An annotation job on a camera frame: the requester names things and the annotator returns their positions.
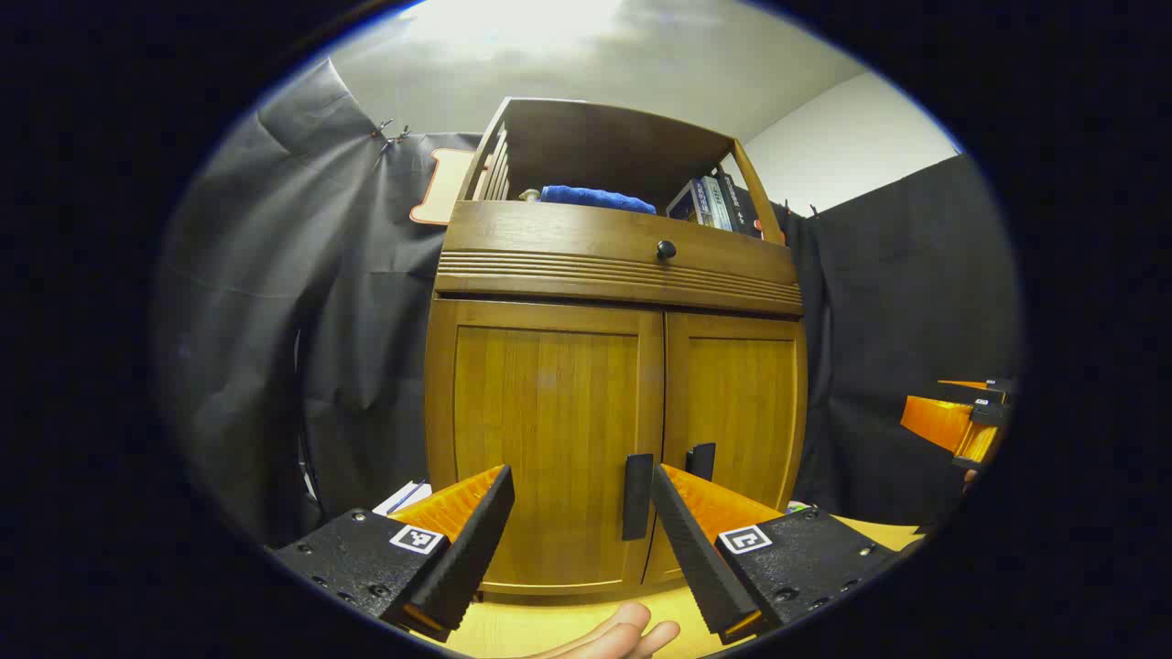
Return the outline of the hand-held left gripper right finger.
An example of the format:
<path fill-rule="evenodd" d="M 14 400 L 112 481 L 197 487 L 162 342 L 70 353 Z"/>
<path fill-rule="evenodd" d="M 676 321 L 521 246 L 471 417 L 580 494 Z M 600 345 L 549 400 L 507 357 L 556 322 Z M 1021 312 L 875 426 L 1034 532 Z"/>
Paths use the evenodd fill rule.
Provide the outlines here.
<path fill-rule="evenodd" d="M 779 512 L 670 466 L 653 468 L 650 496 L 700 616 L 724 645 L 834 609 L 902 561 L 817 507 Z"/>

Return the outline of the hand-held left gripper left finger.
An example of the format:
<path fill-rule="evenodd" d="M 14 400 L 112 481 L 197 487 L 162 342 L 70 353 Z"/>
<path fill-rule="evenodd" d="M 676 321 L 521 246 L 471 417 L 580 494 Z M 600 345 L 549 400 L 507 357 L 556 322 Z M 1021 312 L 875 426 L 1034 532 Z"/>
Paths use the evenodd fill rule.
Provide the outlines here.
<path fill-rule="evenodd" d="M 352 509 L 273 555 L 348 609 L 445 643 L 481 591 L 512 508 L 515 475 L 500 464 L 396 512 Z"/>

